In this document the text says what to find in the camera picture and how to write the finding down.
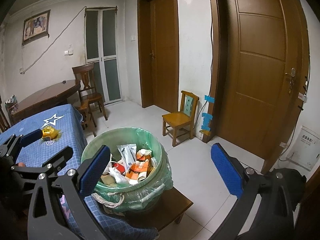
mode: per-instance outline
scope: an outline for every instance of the checkered tablecloth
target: checkered tablecloth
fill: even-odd
[[[28,167],[41,167],[42,163],[57,152],[66,146],[70,146],[73,149],[73,156],[67,162],[66,167],[59,172],[59,175],[63,175],[67,170],[71,168],[77,169],[81,164],[81,155],[87,145],[81,121],[81,114],[72,105],[57,106],[28,117],[0,134],[0,144],[3,144],[12,134],[28,134],[36,129],[41,129],[45,124],[51,125],[60,130],[60,136],[47,142],[38,140],[23,148],[17,163],[23,162]],[[60,202],[70,228],[81,234],[64,196]],[[85,202],[97,221],[113,240],[152,240],[158,235],[158,231],[155,228],[133,228],[118,217],[110,217],[103,214],[97,202],[91,196],[86,197]]]

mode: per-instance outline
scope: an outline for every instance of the green trash bag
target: green trash bag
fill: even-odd
[[[150,175],[136,185],[108,187],[98,182],[94,192],[95,199],[114,212],[142,212],[149,209],[159,199],[162,192],[173,187],[171,167],[163,146],[150,132],[141,128],[123,127],[102,133],[94,138],[84,149],[81,162],[92,158],[102,145],[110,148],[112,156],[121,159],[117,145],[136,144],[140,149],[152,150],[157,167]]]

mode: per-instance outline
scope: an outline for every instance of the framed picture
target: framed picture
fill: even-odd
[[[50,10],[34,15],[24,21],[22,45],[48,36]]]

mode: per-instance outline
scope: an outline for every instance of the yellow wrapper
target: yellow wrapper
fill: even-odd
[[[44,141],[50,141],[57,137],[59,130],[53,128],[52,126],[46,126],[42,129],[42,139]]]

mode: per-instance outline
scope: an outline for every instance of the doorknob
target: doorknob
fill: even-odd
[[[149,55],[151,55],[151,58],[152,59],[154,59],[156,56],[155,56],[155,54],[153,53],[153,51],[152,51],[152,53],[150,53]]]
[[[289,73],[285,73],[286,75],[289,75],[289,76],[291,76],[291,77],[295,77],[295,75],[296,75],[296,69],[293,67],[292,69],[291,69],[291,73],[289,74]]]
[[[289,75],[290,76],[290,85],[289,85],[289,94],[291,93],[291,90],[293,88],[293,85],[294,85],[294,77],[296,75],[296,69],[293,67],[291,69],[291,73],[285,73],[285,75]]]

